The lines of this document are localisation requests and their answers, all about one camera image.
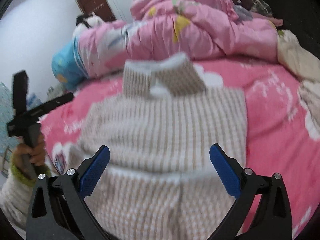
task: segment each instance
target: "beige knit sweater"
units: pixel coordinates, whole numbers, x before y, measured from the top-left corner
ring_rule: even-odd
[[[127,62],[123,83],[123,95],[91,107],[66,170],[107,145],[110,164],[85,199],[106,231],[123,240],[207,239],[234,201],[209,149],[219,143],[245,165],[244,93],[207,89],[184,54]],[[152,92],[159,84],[170,95]]]

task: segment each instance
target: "hand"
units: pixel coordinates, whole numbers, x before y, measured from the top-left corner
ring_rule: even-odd
[[[31,147],[21,143],[17,146],[17,148],[12,153],[12,162],[13,164],[25,175],[25,167],[23,166],[23,162],[21,159],[21,155],[30,154],[30,162],[35,166],[44,165],[45,161],[45,149],[44,149],[44,136],[41,133],[38,137],[38,145],[32,149]]]

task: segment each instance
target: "pink bed sheet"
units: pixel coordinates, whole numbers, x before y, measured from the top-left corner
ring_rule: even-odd
[[[293,237],[297,236],[320,202],[320,135],[312,129],[307,111],[300,104],[298,81],[280,65],[244,57],[196,64],[207,86],[244,89],[248,114],[246,166],[261,175],[282,174],[292,209]],[[94,81],[71,103],[42,121],[47,152],[58,169],[63,166],[64,147],[77,141],[91,104],[121,91],[121,77]],[[255,199],[245,228],[258,201]]]

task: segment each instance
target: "wooden door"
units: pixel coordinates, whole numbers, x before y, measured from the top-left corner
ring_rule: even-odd
[[[92,13],[99,16],[105,22],[115,21],[107,0],[77,0],[80,9],[84,13]]]

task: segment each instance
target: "blue gripper pad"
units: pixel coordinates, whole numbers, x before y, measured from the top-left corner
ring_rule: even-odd
[[[109,148],[104,147],[79,180],[78,194],[81,199],[92,194],[109,161]]]
[[[216,169],[224,187],[230,196],[238,199],[241,195],[240,179],[215,145],[210,147],[210,161]]]

